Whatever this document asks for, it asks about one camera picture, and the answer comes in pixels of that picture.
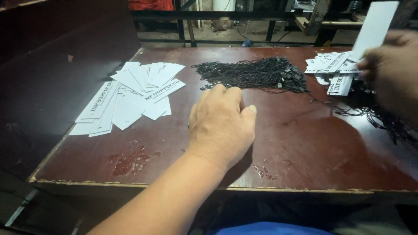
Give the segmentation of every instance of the workbench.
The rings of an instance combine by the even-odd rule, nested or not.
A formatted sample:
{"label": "workbench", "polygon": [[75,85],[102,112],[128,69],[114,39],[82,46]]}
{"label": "workbench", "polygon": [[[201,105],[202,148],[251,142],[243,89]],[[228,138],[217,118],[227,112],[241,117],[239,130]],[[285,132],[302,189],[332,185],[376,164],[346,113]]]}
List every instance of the workbench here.
{"label": "workbench", "polygon": [[[190,66],[208,61],[235,63],[285,56],[304,71],[305,59],[317,53],[350,48],[163,48],[140,49],[131,61],[172,62],[186,66],[176,78],[186,86],[171,94],[172,115],[156,121],[142,117],[111,134],[63,137],[29,177],[53,194],[72,194],[76,186],[145,188],[188,146],[187,122],[192,105],[207,84]],[[413,151],[393,144],[366,117],[342,117],[326,100],[326,86],[307,74],[311,91],[271,94],[243,90],[245,104],[257,107],[256,138],[243,160],[219,189],[317,194],[383,195],[416,204],[418,162]]]}

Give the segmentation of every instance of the brown table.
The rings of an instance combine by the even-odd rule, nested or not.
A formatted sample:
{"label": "brown table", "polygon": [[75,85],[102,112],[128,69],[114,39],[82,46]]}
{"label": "brown table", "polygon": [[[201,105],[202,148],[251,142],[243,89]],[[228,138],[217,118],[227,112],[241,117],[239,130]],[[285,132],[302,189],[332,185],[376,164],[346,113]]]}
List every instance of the brown table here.
{"label": "brown table", "polygon": [[[349,48],[164,48],[141,49],[132,61],[173,62],[186,67],[176,78],[186,86],[171,94],[172,115],[140,118],[125,131],[89,138],[66,136],[29,178],[43,183],[145,187],[162,174],[188,144],[190,108],[206,81],[190,66],[207,61],[235,63],[286,56],[302,70],[316,53]],[[307,76],[308,89],[320,100],[326,86]],[[307,94],[243,91],[247,105],[257,106],[252,155],[225,177],[220,188],[279,192],[416,192],[418,163],[402,144],[365,117],[332,115]]]}

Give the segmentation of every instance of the table surface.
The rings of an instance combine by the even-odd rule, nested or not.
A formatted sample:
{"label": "table surface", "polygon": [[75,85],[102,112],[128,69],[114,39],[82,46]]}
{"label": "table surface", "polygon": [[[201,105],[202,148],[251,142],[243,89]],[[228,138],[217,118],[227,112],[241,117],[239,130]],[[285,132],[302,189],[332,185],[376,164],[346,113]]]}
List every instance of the table surface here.
{"label": "table surface", "polygon": [[[176,76],[186,86],[171,94],[172,115],[140,118],[128,129],[89,138],[66,136],[29,178],[30,182],[147,186],[187,149],[187,120],[201,94],[191,65],[208,61],[286,56],[303,70],[317,53],[349,48],[163,48],[140,50],[132,61],[172,62],[186,66]],[[307,76],[312,95],[326,99],[326,86]],[[332,115],[330,107],[310,103],[307,94],[270,94],[245,89],[246,105],[257,106],[252,148],[220,188],[290,192],[418,191],[416,155],[395,146],[384,130],[365,117]]]}

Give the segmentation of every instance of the hand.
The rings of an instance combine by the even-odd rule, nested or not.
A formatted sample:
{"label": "hand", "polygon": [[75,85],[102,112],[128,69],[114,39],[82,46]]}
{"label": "hand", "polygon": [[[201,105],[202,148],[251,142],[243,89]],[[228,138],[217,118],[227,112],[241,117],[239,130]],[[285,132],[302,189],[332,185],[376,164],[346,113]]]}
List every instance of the hand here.
{"label": "hand", "polygon": [[245,108],[238,87],[205,90],[191,109],[187,152],[229,170],[254,141],[256,114],[254,105]]}
{"label": "hand", "polygon": [[357,64],[373,83],[380,105],[418,124],[418,33],[389,31],[385,45],[370,49]]}

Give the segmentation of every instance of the blue shirt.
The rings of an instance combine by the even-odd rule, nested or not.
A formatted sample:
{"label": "blue shirt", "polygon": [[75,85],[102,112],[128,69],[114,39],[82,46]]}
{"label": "blue shirt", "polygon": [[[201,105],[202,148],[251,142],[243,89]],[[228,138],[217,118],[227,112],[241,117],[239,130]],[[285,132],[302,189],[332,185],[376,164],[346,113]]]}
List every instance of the blue shirt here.
{"label": "blue shirt", "polygon": [[224,228],[218,231],[209,232],[207,235],[332,235],[311,227],[297,225],[258,222],[238,227]]}

